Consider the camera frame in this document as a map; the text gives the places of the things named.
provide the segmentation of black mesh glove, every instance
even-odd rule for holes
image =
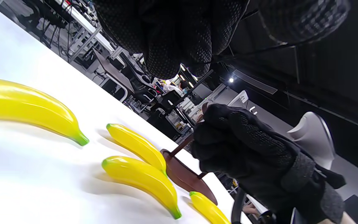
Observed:
[[[343,177],[317,166],[298,145],[243,108],[212,105],[191,145],[204,172],[222,172],[274,213],[293,207],[310,222],[340,223]]]
[[[213,55],[230,43],[248,0],[94,0],[98,19],[115,43],[143,53],[147,71],[173,78],[180,63],[203,76]]]

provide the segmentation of desk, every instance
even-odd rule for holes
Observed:
[[[8,57],[1,60],[1,55]],[[57,98],[76,115],[90,139],[79,147],[46,130],[0,121],[0,223],[208,224],[175,185],[183,217],[172,216],[153,197],[109,182],[101,168],[108,156],[136,156],[105,139],[107,123],[138,132],[158,149],[177,144],[0,13],[0,78]],[[177,157],[200,173],[198,160]],[[203,180],[230,219],[233,199],[213,173]],[[244,218],[243,224],[249,224]]]
[[[64,0],[55,0],[57,3],[61,4],[62,1]],[[63,3],[62,5],[63,8],[68,8],[67,11],[71,12],[71,16],[82,26],[85,28],[85,30],[90,33],[93,34],[96,31],[96,28],[94,26],[92,26],[92,24],[90,22],[88,22],[88,20],[86,20],[85,17],[83,17],[81,15],[81,13],[75,9],[74,7],[72,9],[70,9],[70,7],[68,7],[68,4],[66,2]],[[105,39],[104,36],[102,36],[102,34],[96,34],[95,39],[102,44],[102,46],[104,46],[110,53],[112,53],[114,51],[114,49],[112,48],[112,46],[110,45],[110,42],[108,42],[107,39]]]
[[[93,49],[93,52],[96,58],[98,59],[98,61],[100,62],[100,65],[106,72],[106,75],[125,91],[125,95],[120,100],[121,102],[124,102],[124,100],[128,96],[128,91],[130,92],[130,94],[135,93],[135,90],[133,89],[131,82],[121,72],[119,72],[113,65],[111,65],[111,63],[107,59],[105,59],[101,54],[99,54],[99,52],[97,52],[95,49]]]

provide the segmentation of black glove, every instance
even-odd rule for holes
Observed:
[[[298,145],[243,108],[212,105],[191,145],[203,172],[222,172],[276,214],[294,207],[310,223],[340,223],[343,177],[317,166]]]

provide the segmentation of office chair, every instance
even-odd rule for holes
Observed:
[[[127,51],[121,52],[119,56],[126,65],[126,67],[121,70],[121,73],[129,79],[135,90],[133,97],[144,105],[153,103],[158,94],[157,91],[152,88],[150,78],[145,75],[135,59],[133,59]]]

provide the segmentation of banana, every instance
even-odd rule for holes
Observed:
[[[190,198],[195,209],[212,224],[230,224],[223,212],[203,194],[190,192]]]
[[[1,79],[0,120],[38,126],[81,146],[89,142],[80,131],[76,117],[64,104],[34,88]]]
[[[149,141],[121,124],[108,124],[106,128],[120,146],[139,156],[151,166],[161,170],[167,176],[167,165],[164,157]]]
[[[177,205],[176,190],[170,180],[155,167],[125,156],[111,156],[102,167],[114,182],[135,187],[152,195],[170,211],[173,218],[182,216]]]

